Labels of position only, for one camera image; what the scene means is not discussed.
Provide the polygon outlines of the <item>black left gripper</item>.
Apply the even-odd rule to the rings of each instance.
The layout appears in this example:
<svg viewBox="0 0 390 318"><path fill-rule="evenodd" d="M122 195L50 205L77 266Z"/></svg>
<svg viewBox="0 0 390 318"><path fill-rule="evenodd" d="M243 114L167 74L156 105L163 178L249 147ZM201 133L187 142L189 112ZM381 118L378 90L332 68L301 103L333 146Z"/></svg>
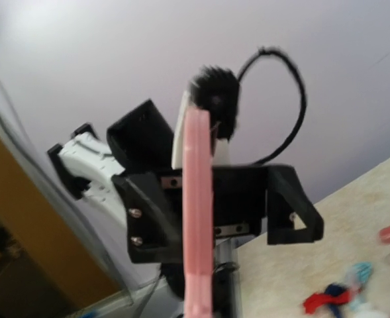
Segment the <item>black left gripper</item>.
<svg viewBox="0 0 390 318"><path fill-rule="evenodd" d="M324 220L289 165L216 167L209 182L196 177L195 185L165 190L154 174L111 180L126 211L135 264L181 263L182 236L214 237L216 227L234 227L229 237L258 236L266 214L269 245L314 243L324 236Z"/></svg>

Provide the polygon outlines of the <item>pink plastic hand brush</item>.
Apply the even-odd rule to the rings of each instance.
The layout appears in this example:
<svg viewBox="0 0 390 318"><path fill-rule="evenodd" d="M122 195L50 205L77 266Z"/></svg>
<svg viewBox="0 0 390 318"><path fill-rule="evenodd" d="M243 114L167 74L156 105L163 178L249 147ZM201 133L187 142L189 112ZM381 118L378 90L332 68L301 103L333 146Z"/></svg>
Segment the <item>pink plastic hand brush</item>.
<svg viewBox="0 0 390 318"><path fill-rule="evenodd" d="M209 112L190 107L183 134L182 225L185 297L190 318L213 316L213 186Z"/></svg>

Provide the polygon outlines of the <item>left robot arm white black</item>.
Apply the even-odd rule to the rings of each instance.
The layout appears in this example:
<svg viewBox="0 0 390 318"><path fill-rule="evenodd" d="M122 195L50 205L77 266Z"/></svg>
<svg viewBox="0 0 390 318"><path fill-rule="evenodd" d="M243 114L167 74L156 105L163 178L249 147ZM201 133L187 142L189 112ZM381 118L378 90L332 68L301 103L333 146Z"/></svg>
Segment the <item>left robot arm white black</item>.
<svg viewBox="0 0 390 318"><path fill-rule="evenodd" d="M240 86L261 58L287 68L299 92L299 115L270 155L233 166L228 146ZM323 238L323 218L294 167L273 163L296 137L306 110L307 92L295 63L278 48L260 48L237 74L203 68L183 94L176 128L146 101L111 125L105 142L84 124L48 156L75 199L96 204L126 231L132 262L207 266L218 239L262 232L272 245Z"/></svg>

